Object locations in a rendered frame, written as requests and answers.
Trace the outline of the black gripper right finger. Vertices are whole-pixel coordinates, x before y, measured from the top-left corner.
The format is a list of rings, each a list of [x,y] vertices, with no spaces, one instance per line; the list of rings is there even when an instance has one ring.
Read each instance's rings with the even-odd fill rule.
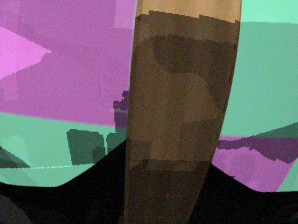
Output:
[[[258,192],[210,163],[189,224],[283,224],[298,217],[298,192]]]

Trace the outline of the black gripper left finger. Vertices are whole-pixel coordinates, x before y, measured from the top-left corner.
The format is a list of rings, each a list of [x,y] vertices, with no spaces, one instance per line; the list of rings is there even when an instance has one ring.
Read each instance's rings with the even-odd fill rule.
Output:
[[[117,224],[124,201],[126,139],[60,186],[0,183],[3,224]]]

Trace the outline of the wooden post with slot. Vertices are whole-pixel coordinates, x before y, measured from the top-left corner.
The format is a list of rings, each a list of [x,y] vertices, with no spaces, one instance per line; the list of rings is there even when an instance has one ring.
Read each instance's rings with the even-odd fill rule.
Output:
[[[124,206],[125,206],[125,198],[124,198],[124,201],[122,201],[121,213],[120,213],[120,216],[118,216],[118,218],[120,218],[120,220],[118,220],[117,224],[124,224],[124,222],[125,222]]]

